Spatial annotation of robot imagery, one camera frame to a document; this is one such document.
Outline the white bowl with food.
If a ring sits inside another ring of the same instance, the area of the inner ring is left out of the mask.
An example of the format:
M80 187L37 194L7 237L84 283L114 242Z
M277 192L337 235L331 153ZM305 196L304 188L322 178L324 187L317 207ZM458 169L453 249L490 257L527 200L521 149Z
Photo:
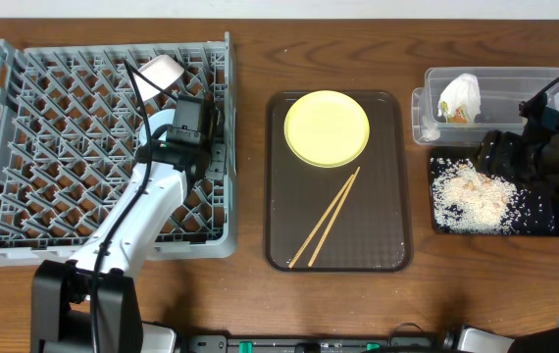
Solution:
M138 71L159 88L166 90L184 74L184 68L171 56L160 55L144 64ZM138 74L133 75L143 101L158 95L160 91Z

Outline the green snack wrapper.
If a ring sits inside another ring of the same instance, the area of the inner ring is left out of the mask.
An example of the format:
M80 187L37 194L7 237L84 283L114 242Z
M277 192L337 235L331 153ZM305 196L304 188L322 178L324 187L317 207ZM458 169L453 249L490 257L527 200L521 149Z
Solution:
M446 121L450 124L468 124L470 121L467 109L464 106L458 107L446 117Z

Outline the white napkin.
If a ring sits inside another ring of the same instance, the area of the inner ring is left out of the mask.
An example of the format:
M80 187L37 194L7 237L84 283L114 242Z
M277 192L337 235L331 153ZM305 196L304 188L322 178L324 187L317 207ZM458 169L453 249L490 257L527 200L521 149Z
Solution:
M476 76L461 74L453 79L440 94L437 103L437 115L445 118L458 107L464 106L469 115L469 124L481 112L481 92Z

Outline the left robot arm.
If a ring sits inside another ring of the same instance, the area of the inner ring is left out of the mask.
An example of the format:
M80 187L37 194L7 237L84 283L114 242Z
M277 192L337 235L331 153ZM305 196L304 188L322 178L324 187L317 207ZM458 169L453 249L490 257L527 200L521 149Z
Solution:
M174 352L171 328L142 321L135 279L166 221L203 179L219 125L215 105L181 96L146 125L124 194L89 239L32 282L33 352Z

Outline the light blue bowl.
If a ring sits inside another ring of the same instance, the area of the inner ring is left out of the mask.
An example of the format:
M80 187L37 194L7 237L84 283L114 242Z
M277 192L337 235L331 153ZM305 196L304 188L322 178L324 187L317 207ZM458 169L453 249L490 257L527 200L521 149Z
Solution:
M151 134L154 134L156 131L161 131L161 134L157 136L157 139L165 141L167 139L167 130L174 122L175 112L175 109L166 109L149 117L148 126ZM144 125L141 125L138 128L137 136L140 145L144 145L147 142L147 133Z

